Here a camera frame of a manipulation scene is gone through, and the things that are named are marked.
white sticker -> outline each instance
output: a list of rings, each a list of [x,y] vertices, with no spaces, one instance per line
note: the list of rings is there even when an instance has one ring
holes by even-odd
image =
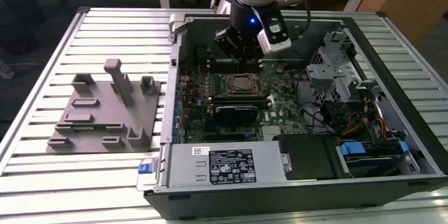
[[[268,116],[268,112],[264,112],[264,121],[268,122],[270,121],[270,116]]]
[[[194,147],[192,148],[194,155],[208,155],[210,151],[211,151],[210,147]]]

blue tab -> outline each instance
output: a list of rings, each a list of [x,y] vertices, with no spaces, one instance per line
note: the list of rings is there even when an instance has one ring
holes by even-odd
[[[248,140],[252,137],[252,132],[244,133],[244,139]]]
[[[152,164],[139,164],[139,174],[151,174]]]
[[[348,148],[346,144],[340,145],[339,148],[342,149],[343,156],[348,155]]]
[[[362,142],[347,142],[342,146],[343,155],[348,154],[364,154],[366,149]]]
[[[408,147],[408,144],[406,143],[406,141],[400,141],[399,145],[400,145],[400,148],[402,148],[403,152],[408,153],[410,152],[410,147]]]

open computer chassis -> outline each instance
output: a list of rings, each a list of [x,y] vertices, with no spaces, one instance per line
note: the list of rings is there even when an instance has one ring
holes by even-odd
[[[214,43],[227,20],[174,25],[172,117],[144,192],[162,217],[375,207],[440,188],[448,154],[355,21],[314,17],[291,52],[238,73]]]

motherboard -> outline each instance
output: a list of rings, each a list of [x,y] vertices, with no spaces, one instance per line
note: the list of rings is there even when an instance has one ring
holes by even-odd
[[[268,61],[258,73],[216,73],[210,65],[182,68],[186,143],[271,141],[307,133],[292,94],[299,70]]]

connector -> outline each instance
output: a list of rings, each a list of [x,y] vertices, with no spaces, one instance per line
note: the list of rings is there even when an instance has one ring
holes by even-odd
[[[215,8],[215,5],[216,5],[216,0],[212,0],[212,1],[210,2],[210,8],[214,9],[214,8]]]

